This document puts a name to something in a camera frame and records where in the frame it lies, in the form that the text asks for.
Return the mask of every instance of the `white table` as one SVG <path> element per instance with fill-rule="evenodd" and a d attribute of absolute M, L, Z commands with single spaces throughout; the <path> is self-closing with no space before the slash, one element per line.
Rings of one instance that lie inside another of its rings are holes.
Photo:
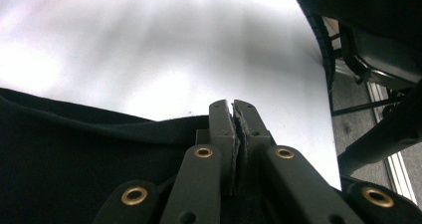
<path fill-rule="evenodd" d="M 156 120 L 243 100 L 340 188 L 321 56 L 296 0 L 0 0 L 0 87 Z"/>

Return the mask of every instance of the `brass ring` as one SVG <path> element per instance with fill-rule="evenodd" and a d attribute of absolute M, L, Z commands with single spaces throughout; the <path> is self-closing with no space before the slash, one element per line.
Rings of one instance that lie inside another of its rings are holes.
<path fill-rule="evenodd" d="M 132 192 L 140 192 L 140 196 L 135 197 L 135 198 L 130 198 L 129 194 Z M 148 192 L 143 187 L 140 187 L 140 186 L 129 187 L 121 195 L 121 202 L 127 206 L 133 206 L 145 200 L 147 195 L 148 195 Z"/>
<path fill-rule="evenodd" d="M 377 206 L 380 206 L 380 207 L 394 206 L 393 199 L 378 189 L 375 189 L 372 187 L 364 187 L 362 188 L 362 195 L 370 203 L 375 204 Z"/>
<path fill-rule="evenodd" d="M 295 154 L 292 151 L 290 151 L 288 149 L 285 149 L 285 148 L 279 148 L 279 149 L 277 149 L 276 155 L 278 157 L 287 158 L 287 159 L 292 158 L 292 157 L 295 156 Z"/>
<path fill-rule="evenodd" d="M 195 150 L 195 156 L 197 157 L 210 157 L 212 150 L 208 147 L 200 147 Z"/>

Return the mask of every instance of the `black cloth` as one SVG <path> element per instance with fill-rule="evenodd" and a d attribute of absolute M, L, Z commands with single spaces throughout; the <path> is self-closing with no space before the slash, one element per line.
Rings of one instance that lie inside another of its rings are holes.
<path fill-rule="evenodd" d="M 152 121 L 0 89 L 0 223 L 92 223 L 121 184 L 177 174 L 208 116 Z M 223 198 L 222 223 L 261 223 Z"/>

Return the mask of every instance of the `silver metal strip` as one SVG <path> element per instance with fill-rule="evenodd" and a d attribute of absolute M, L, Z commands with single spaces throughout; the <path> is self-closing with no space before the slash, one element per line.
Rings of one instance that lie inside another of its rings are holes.
<path fill-rule="evenodd" d="M 373 102 L 378 102 L 387 99 L 387 97 L 383 94 L 382 89 L 384 88 L 374 83 L 367 83 L 366 85 L 369 91 L 370 98 Z M 382 120 L 382 109 L 383 107 L 373 109 L 376 122 L 380 122 Z M 413 192 L 413 188 L 410 183 L 409 175 L 407 174 L 407 169 L 404 165 L 401 152 L 397 152 L 389 156 L 384 162 L 387 167 L 388 175 L 390 177 L 389 179 L 393 190 L 398 194 L 412 200 L 417 205 L 416 197 Z"/>

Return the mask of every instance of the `gray floor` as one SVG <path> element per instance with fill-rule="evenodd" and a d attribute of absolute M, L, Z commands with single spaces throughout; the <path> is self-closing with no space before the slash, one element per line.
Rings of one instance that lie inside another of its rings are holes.
<path fill-rule="evenodd" d="M 355 79 L 336 74 L 332 102 L 334 110 L 369 103 L 365 85 L 357 85 Z M 332 118 L 337 154 L 369 131 L 375 125 L 372 111 L 355 112 Z M 414 145 L 402 151 L 403 160 L 409 174 L 419 208 L 422 209 L 422 145 Z M 383 161 L 367 165 L 352 175 L 355 178 L 373 182 L 391 189 L 387 169 Z"/>

